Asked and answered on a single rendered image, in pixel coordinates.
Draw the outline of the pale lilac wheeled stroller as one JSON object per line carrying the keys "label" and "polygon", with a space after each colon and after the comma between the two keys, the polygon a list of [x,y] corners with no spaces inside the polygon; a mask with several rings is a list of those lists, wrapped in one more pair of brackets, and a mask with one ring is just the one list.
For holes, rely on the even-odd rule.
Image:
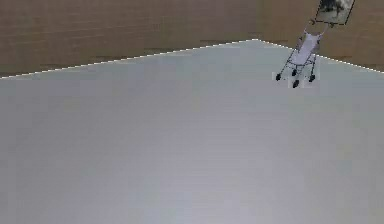
{"label": "pale lilac wheeled stroller", "polygon": [[308,26],[315,25],[316,23],[317,21],[315,19],[310,19],[308,21],[303,33],[298,38],[295,48],[288,56],[280,72],[275,75],[276,81],[279,81],[282,78],[284,70],[290,67],[292,68],[291,76],[295,78],[292,83],[292,87],[296,88],[300,84],[300,77],[303,75],[303,69],[308,65],[311,65],[310,74],[307,76],[308,81],[313,82],[316,79],[314,68],[316,65],[317,53],[320,49],[321,39],[329,28],[333,28],[335,26],[334,23],[327,23],[324,30],[321,32],[308,32]]}

